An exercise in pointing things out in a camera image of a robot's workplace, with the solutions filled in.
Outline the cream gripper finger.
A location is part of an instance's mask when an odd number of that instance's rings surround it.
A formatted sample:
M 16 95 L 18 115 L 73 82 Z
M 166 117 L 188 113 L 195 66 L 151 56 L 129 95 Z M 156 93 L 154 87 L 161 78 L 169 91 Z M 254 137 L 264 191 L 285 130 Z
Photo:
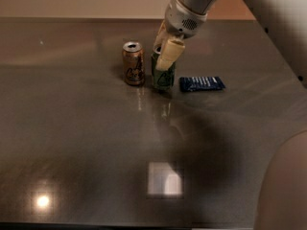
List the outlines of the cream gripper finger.
M 155 68 L 158 71 L 167 71 L 185 50 L 184 41 L 177 37 L 169 37 L 161 47 L 160 56 L 157 59 Z
M 160 47 L 162 51 L 165 51 L 167 49 L 169 39 L 170 39 L 170 35 L 168 34 L 166 30 L 165 21 L 162 21 L 160 28 L 157 32 L 153 47 L 155 49 L 157 47 Z

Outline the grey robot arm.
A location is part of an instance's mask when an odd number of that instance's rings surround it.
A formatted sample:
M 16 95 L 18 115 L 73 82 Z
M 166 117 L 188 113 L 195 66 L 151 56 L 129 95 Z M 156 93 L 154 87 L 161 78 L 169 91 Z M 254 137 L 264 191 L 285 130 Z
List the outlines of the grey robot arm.
M 166 71 L 218 0 L 170 0 L 154 46 L 156 68 Z M 306 77 L 307 0 L 243 0 L 256 23 L 299 78 Z M 262 182 L 253 230 L 307 230 L 307 131 L 288 138 L 273 156 Z

